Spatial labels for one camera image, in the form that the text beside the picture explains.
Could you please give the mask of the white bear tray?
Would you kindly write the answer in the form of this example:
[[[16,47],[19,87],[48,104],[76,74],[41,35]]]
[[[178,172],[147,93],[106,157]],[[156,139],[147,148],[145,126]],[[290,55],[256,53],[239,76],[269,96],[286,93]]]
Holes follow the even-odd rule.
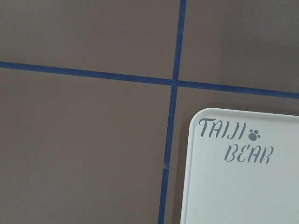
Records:
[[[299,118],[206,108],[190,122],[180,222],[296,224]]]

